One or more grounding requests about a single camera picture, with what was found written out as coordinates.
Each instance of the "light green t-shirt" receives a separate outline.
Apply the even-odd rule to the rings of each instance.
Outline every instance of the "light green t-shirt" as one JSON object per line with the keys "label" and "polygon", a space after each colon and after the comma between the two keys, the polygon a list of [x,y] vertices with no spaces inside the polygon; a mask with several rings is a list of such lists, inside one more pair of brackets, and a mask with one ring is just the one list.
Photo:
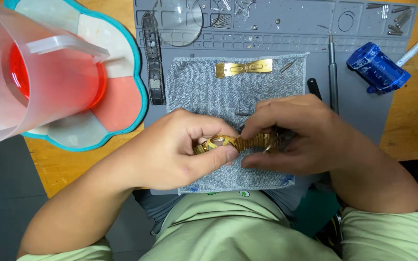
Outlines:
{"label": "light green t-shirt", "polygon": [[[343,260],[418,261],[418,213],[375,214],[347,208]],[[19,261],[110,261],[105,243]],[[259,191],[189,194],[167,216],[140,260],[340,260],[328,247],[289,228]]]}

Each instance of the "grey towel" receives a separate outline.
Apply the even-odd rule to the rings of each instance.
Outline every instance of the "grey towel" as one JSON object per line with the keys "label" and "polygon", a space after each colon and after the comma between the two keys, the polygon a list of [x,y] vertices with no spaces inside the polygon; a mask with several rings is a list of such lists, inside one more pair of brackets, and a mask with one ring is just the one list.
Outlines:
{"label": "grey towel", "polygon": [[[177,57],[167,74],[167,111],[185,108],[194,113],[223,118],[235,129],[240,129],[247,117],[235,116],[236,112],[254,113],[256,104],[261,100],[304,94],[308,54],[257,58]],[[268,58],[273,59],[271,73],[242,73],[216,78],[217,63],[248,63]],[[292,61],[295,61],[293,66],[280,73],[280,69]],[[294,176],[289,174],[242,169],[242,158],[253,152],[242,151],[231,166],[223,166],[179,188],[178,193],[279,189],[294,184]]]}

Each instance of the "hand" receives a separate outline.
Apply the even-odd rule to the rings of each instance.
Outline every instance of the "hand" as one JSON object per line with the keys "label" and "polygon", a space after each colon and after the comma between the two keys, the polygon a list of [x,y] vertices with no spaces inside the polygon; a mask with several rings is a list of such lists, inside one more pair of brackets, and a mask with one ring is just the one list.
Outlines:
{"label": "hand", "polygon": [[239,134],[224,120],[177,109],[144,129],[112,157],[124,166],[122,180],[133,187],[166,190],[191,184],[204,175],[230,164],[238,157],[232,146],[221,146],[194,155],[199,140],[214,135]]}
{"label": "hand", "polygon": [[337,169],[349,154],[352,137],[360,134],[312,94],[259,102],[241,136],[248,139],[269,131],[274,125],[298,135],[284,153],[252,154],[242,161],[243,168],[280,170],[295,175]]}

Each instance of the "blue container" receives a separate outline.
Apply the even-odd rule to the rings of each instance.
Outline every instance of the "blue container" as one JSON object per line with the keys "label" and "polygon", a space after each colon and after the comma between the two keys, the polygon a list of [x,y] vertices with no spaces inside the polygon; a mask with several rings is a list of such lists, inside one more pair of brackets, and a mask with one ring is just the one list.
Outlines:
{"label": "blue container", "polygon": [[395,91],[411,78],[408,72],[397,66],[372,42],[356,50],[347,63],[370,83],[368,93]]}

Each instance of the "person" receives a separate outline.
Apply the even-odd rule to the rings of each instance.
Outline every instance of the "person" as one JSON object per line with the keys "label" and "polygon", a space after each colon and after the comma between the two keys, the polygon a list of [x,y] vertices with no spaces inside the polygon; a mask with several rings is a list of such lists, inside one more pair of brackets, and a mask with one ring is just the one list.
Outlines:
{"label": "person", "polygon": [[[243,168],[298,178],[330,171],[333,188],[347,205],[343,259],[418,261],[418,184],[396,160],[314,95],[259,102],[241,136],[250,138],[274,125],[297,137],[283,153],[244,158]],[[239,135],[219,118],[183,109],[162,117],[38,211],[21,241],[19,261],[112,260],[105,234],[134,188],[188,185],[238,157],[232,146],[193,155],[195,142],[217,134]],[[181,197],[141,259],[340,260],[328,247],[289,228],[273,197],[248,193]]]}

